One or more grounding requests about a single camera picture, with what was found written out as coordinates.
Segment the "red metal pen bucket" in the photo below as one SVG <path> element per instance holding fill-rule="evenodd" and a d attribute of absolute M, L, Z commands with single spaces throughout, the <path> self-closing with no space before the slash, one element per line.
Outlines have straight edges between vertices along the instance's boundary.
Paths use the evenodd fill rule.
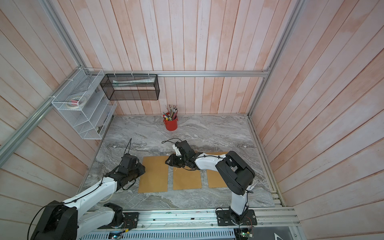
<path fill-rule="evenodd" d="M 163 122 L 165 124 L 165 127 L 168 131 L 175 131 L 178 128 L 178 118 L 176 117 L 175 119 L 171 120 L 169 117 L 166 115 L 163 115 Z"/>

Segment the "brown kraft file bag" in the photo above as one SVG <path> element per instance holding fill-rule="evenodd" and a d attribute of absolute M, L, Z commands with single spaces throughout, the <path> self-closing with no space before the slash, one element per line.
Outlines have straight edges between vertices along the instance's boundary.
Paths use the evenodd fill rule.
<path fill-rule="evenodd" d="M 227 188 L 225 181 L 219 174 L 215 165 L 206 171 L 209 188 Z"/>
<path fill-rule="evenodd" d="M 159 193 L 168 191 L 168 156 L 144 157 L 145 173 L 140 176 L 138 193 Z"/>
<path fill-rule="evenodd" d="M 191 190 L 201 188 L 202 179 L 200 171 L 173 168 L 173 190 Z"/>

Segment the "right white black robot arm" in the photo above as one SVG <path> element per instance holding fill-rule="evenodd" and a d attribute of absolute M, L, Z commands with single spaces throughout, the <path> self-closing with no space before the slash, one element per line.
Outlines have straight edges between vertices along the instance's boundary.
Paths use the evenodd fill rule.
<path fill-rule="evenodd" d="M 173 143 L 175 153 L 165 164 L 175 168 L 187 167 L 190 171 L 210 170 L 218 172 L 226 186 L 232 191 L 228 210 L 219 210 L 218 224 L 225 221 L 240 225 L 249 212 L 248 194 L 252 192 L 254 170 L 234 151 L 223 155 L 195 152 L 187 141 Z"/>

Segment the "black mesh wall basket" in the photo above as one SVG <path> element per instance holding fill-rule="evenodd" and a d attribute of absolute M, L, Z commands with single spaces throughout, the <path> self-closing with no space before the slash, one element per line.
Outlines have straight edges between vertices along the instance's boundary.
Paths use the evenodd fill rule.
<path fill-rule="evenodd" d="M 100 85 L 112 101 L 157 101 L 160 95 L 155 74 L 106 74 Z"/>

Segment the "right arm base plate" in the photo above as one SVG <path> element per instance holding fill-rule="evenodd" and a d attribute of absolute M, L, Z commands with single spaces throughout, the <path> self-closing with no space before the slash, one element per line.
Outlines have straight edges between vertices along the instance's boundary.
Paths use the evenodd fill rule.
<path fill-rule="evenodd" d="M 218 208 L 215 210 L 217 222 L 219 226 L 256 226 L 257 219 L 254 210 L 246 209 L 241 215 L 237 215 L 231 209 L 223 210 Z"/>

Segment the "tape roll on shelf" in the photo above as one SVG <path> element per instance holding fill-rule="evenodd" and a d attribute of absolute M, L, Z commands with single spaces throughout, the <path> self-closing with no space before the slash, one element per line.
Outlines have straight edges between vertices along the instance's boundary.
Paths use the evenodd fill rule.
<path fill-rule="evenodd" d="M 76 96 L 71 98 L 67 103 L 65 103 L 65 106 L 69 110 L 76 110 L 81 109 L 86 104 L 86 102 L 86 97 Z"/>

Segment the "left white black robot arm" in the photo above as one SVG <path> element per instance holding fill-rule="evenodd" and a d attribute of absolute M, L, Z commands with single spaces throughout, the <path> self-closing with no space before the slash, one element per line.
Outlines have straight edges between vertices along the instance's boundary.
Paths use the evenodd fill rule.
<path fill-rule="evenodd" d="M 122 207 L 106 203 L 92 213 L 88 211 L 102 199 L 118 190 L 128 190 L 145 173 L 136 156 L 124 154 L 118 166 L 102 176 L 92 187 L 62 202 L 52 201 L 42 207 L 34 230 L 29 229 L 29 240 L 78 240 L 100 227 L 120 229 L 127 225 Z"/>

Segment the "bundle of pens and pencils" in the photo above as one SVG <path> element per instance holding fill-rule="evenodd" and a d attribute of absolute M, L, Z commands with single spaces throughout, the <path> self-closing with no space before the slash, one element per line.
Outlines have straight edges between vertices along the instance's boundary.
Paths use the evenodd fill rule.
<path fill-rule="evenodd" d="M 167 113 L 163 112 L 163 119 L 166 121 L 173 121 L 178 118 L 178 106 L 176 105 L 168 105 L 166 106 Z"/>

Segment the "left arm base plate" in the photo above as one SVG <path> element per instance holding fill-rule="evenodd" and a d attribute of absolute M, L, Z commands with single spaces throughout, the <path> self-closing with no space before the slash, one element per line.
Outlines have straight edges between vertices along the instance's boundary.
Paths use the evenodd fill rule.
<path fill-rule="evenodd" d="M 139 212 L 127 212 L 121 213 L 117 217 L 114 217 L 113 221 L 108 224 L 99 227 L 99 229 L 117 229 L 117 230 L 131 230 L 137 228 L 139 219 Z"/>

